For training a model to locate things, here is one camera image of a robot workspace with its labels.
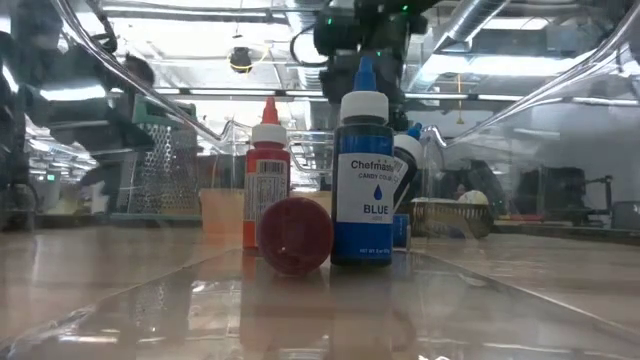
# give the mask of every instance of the red bottle cap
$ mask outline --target red bottle cap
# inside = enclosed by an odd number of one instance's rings
[[[257,231],[258,248],[276,271],[302,276],[322,265],[333,246],[333,223],[313,200],[288,198],[262,216]]]

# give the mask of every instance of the table surface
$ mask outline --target table surface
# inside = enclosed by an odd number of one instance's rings
[[[109,227],[3,238],[0,354],[640,358],[633,247],[523,235],[430,240],[395,253],[387,269],[326,264],[300,280],[223,240]]]

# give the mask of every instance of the blue food coloring bottle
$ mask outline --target blue food coloring bottle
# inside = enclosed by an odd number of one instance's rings
[[[389,99],[376,91],[373,60],[362,57],[342,98],[334,136],[331,263],[387,266],[393,245],[394,158]]]

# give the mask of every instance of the wire basket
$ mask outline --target wire basket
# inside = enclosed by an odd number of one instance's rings
[[[480,239],[493,226],[488,205],[418,200],[407,206],[415,237]]]

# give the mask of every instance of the red squeeze bottle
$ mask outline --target red squeeze bottle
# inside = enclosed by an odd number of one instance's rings
[[[291,156],[284,150],[287,130],[278,121],[273,97],[267,99],[262,123],[251,130],[253,149],[247,152],[244,182],[242,247],[257,248],[256,229],[262,214],[272,204],[289,196]]]

